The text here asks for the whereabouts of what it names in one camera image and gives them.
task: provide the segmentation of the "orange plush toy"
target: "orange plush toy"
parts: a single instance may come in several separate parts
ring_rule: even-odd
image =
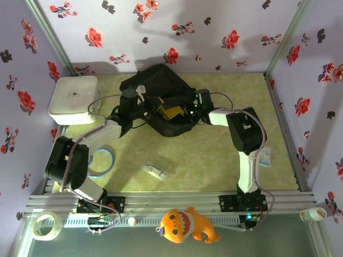
[[[195,213],[193,207],[189,207],[187,212],[170,210],[162,218],[161,227],[156,231],[160,233],[160,236],[177,244],[184,242],[190,234],[195,240],[202,240],[202,233],[206,234],[205,243],[213,243],[221,238],[215,234],[211,222],[204,216]]]

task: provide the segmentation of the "white box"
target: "white box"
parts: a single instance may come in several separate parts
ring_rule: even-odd
[[[88,106],[100,97],[95,76],[65,77],[60,79],[51,99],[49,114],[59,125],[90,124],[96,117],[88,113]],[[99,113],[100,101],[91,111]]]

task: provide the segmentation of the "tape roll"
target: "tape roll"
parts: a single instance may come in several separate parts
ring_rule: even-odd
[[[43,221],[48,218],[52,218],[54,220],[53,228],[46,235],[43,235],[41,231],[42,224],[43,224]],[[39,241],[50,241],[50,240],[55,239],[61,233],[62,229],[63,229],[62,218],[50,211],[47,211],[36,217],[32,225],[33,238]]]

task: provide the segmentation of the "black bag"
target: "black bag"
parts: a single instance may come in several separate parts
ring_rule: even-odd
[[[147,94],[162,98],[165,109],[193,104],[196,91],[164,64],[154,65],[124,80],[120,90],[136,90],[139,85],[145,86]],[[171,120],[165,120],[158,112],[146,119],[146,122],[164,137],[176,137],[190,131],[198,121],[199,118],[180,114]]]

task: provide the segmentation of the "wallpaper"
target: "wallpaper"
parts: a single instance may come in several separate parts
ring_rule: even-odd
[[[78,74],[263,72],[300,0],[38,1]]]
[[[343,4],[314,1],[273,72],[296,144],[294,153],[317,202],[335,256],[343,246]]]
[[[0,256],[44,176],[56,125],[48,107],[67,73],[24,1],[0,8]]]

